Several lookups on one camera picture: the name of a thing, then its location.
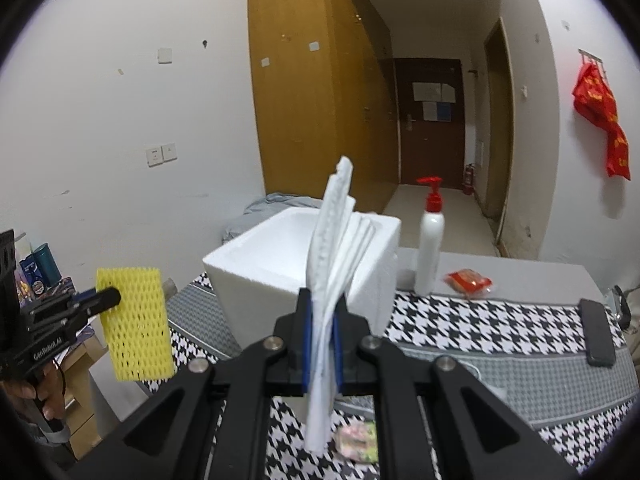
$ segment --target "red pump head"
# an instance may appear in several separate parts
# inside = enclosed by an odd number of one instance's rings
[[[442,183],[439,176],[425,176],[418,179],[418,184],[428,184],[431,186],[431,192],[427,197],[427,205],[425,210],[429,213],[439,213],[442,211],[442,197],[438,193],[438,188]]]

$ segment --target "light switch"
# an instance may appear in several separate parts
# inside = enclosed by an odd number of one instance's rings
[[[150,168],[152,166],[162,164],[162,150],[160,149],[160,147],[149,148],[148,150],[146,150],[146,163]]]
[[[158,63],[166,64],[172,62],[172,50],[170,48],[158,49]]]
[[[169,162],[170,160],[175,160],[178,158],[178,154],[175,151],[175,143],[164,144],[161,146],[162,149],[162,160],[164,162]]]

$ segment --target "gray table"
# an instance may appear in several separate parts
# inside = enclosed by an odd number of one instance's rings
[[[399,290],[414,288],[417,252],[398,249]],[[582,298],[602,302],[602,293],[583,266],[458,253],[441,253],[433,293],[462,298],[444,282],[447,274],[460,269],[473,269],[494,282],[487,298],[567,305]]]

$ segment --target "wooden cabinet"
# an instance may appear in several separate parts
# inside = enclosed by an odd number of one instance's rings
[[[267,192],[321,198],[341,155],[356,207],[382,212],[398,185],[394,65],[369,0],[248,0]],[[318,42],[319,50],[310,48]]]

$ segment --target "fire extinguisher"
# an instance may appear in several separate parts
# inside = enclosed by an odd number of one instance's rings
[[[474,165],[467,164],[465,166],[465,177],[462,179],[462,192],[465,195],[471,195],[474,192]]]

